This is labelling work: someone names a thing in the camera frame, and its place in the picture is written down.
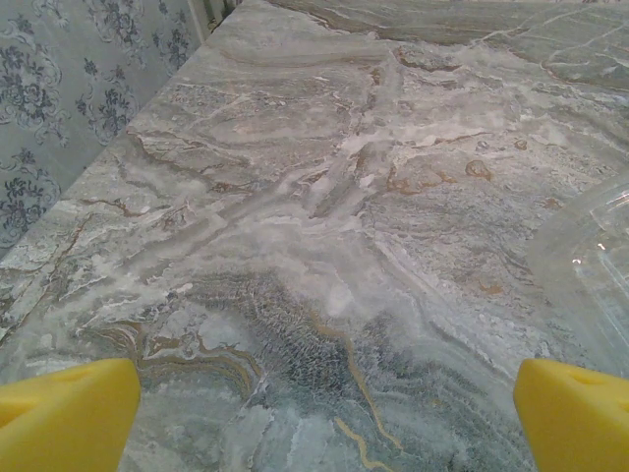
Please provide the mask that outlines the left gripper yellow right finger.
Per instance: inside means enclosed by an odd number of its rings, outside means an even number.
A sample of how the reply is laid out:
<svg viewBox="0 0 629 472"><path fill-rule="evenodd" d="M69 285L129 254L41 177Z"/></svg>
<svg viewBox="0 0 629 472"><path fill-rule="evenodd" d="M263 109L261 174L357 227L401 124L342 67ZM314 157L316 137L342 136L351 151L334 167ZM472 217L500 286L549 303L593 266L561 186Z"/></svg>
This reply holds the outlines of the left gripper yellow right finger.
<svg viewBox="0 0 629 472"><path fill-rule="evenodd" d="M514 404L540 471L628 470L628 381L547 359L518 371Z"/></svg>

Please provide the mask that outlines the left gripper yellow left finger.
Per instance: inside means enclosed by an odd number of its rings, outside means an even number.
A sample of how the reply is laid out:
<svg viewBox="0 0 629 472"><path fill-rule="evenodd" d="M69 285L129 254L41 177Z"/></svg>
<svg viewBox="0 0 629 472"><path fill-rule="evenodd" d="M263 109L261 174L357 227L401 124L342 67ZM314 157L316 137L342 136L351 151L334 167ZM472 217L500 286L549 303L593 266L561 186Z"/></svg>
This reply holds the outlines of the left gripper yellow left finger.
<svg viewBox="0 0 629 472"><path fill-rule="evenodd" d="M141 399L129 359L1 386L3 471L115 471Z"/></svg>

